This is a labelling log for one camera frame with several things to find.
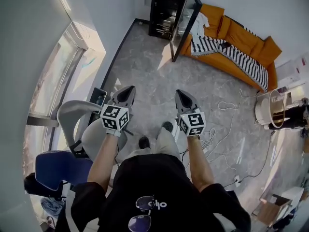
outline shoe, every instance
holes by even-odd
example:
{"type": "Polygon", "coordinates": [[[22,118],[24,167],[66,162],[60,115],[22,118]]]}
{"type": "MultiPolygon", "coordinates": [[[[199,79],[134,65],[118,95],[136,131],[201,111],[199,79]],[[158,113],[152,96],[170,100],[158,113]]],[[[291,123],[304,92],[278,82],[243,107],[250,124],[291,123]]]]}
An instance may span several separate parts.
{"type": "Polygon", "coordinates": [[[162,127],[164,127],[170,133],[172,133],[172,131],[173,131],[173,124],[170,123],[169,121],[164,122],[162,127]]]}
{"type": "Polygon", "coordinates": [[[149,139],[146,136],[143,136],[139,140],[139,147],[140,149],[150,148],[149,139]]]}

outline beige pants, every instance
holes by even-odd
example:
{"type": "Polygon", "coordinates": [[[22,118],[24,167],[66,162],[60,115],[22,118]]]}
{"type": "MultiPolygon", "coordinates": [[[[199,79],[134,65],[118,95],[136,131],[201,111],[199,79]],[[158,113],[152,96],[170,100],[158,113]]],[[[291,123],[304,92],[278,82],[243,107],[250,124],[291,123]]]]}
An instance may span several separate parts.
{"type": "Polygon", "coordinates": [[[180,160],[178,147],[175,143],[173,135],[164,127],[161,128],[160,134],[155,143],[155,149],[151,148],[134,150],[126,159],[133,156],[150,155],[150,154],[167,154],[175,156],[180,160]]]}

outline cabinet door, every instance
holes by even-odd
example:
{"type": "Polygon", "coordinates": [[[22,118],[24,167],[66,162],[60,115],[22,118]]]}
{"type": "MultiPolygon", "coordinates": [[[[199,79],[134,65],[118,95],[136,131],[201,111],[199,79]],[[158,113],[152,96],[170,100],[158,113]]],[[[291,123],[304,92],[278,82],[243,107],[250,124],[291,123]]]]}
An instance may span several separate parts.
{"type": "Polygon", "coordinates": [[[174,27],[169,42],[173,62],[176,61],[201,7],[202,2],[200,0],[185,0],[181,10],[181,15],[177,25],[174,27]]]}

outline striped blanket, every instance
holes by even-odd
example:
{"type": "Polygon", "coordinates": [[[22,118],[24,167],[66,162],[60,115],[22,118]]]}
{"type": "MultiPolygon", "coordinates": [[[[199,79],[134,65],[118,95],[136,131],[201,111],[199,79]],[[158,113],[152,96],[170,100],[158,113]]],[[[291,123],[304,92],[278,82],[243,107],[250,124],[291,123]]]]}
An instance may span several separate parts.
{"type": "Polygon", "coordinates": [[[212,53],[221,53],[234,62],[247,76],[257,83],[263,91],[268,89],[268,72],[258,61],[241,52],[225,40],[214,39],[209,36],[199,36],[199,43],[191,41],[191,55],[203,56],[212,53]]]}

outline logo on shirt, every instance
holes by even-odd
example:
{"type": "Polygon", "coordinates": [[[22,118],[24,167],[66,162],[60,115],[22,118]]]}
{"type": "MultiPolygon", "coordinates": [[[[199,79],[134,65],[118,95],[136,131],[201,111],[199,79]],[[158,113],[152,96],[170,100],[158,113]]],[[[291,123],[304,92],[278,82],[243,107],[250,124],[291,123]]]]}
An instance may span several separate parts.
{"type": "Polygon", "coordinates": [[[155,205],[154,206],[156,206],[158,208],[158,210],[160,210],[160,208],[165,208],[167,206],[167,204],[165,202],[160,203],[160,202],[158,202],[158,200],[155,200],[155,205]]]}

